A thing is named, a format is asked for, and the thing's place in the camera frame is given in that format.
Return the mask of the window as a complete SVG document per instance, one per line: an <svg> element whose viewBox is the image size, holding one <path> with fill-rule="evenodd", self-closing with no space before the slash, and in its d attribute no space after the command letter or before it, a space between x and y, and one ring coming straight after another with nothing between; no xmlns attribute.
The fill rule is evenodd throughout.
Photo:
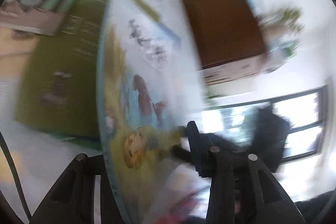
<svg viewBox="0 0 336 224"><path fill-rule="evenodd" d="M216 134L241 149L264 151L275 147L282 161L318 155L327 122L328 87L287 96L202 111L203 132Z"/></svg>

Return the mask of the wooden sideboard cabinet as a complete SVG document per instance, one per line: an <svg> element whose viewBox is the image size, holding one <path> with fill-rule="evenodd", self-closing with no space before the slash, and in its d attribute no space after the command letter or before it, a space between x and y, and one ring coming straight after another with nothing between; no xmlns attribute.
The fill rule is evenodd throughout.
<svg viewBox="0 0 336 224"><path fill-rule="evenodd" d="M246 0L182 0L206 85L259 74L266 43Z"/></svg>

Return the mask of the olive green book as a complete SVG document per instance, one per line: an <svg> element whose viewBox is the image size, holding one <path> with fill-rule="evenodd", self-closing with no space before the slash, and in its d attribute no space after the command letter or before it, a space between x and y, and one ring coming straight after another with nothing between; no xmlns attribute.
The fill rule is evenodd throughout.
<svg viewBox="0 0 336 224"><path fill-rule="evenodd" d="M108 0L77 0L55 36L41 36L23 73L14 118L29 128L98 137L96 60Z"/></svg>

